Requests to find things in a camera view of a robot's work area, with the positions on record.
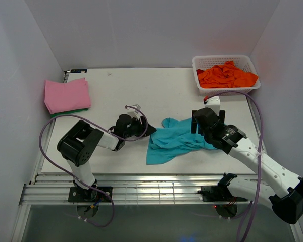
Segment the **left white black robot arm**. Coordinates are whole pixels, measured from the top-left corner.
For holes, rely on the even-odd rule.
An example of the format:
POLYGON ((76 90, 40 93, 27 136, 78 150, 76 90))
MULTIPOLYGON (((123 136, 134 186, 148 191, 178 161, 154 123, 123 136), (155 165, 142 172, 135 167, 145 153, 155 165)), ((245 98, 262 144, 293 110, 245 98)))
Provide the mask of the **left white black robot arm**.
POLYGON ((91 171, 89 159, 96 147, 118 151, 131 137, 148 137, 156 132, 145 117, 122 114, 108 131, 93 128, 89 123, 78 121, 58 142, 57 150, 66 159, 75 175, 75 191, 85 201, 97 196, 97 181, 91 171))

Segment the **teal t shirt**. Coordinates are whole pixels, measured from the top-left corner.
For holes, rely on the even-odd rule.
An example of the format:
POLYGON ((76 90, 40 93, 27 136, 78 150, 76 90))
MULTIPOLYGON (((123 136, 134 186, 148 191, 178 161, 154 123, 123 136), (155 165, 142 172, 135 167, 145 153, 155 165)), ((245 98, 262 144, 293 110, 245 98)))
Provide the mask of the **teal t shirt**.
POLYGON ((166 118, 162 128, 151 134, 146 155, 147 165, 165 164, 177 156, 198 150, 216 150, 200 134, 191 133, 191 118, 166 118))

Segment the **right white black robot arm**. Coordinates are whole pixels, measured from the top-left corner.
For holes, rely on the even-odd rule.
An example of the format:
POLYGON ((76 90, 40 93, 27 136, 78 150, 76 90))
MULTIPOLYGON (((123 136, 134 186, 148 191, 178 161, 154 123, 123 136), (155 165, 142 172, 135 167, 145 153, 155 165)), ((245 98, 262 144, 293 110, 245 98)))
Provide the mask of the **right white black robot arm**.
POLYGON ((191 131, 256 172, 266 185, 258 202, 271 208, 284 222, 296 224, 303 215, 303 176, 291 172, 257 150, 246 134, 234 125, 224 124, 225 112, 205 107, 192 112, 191 131))

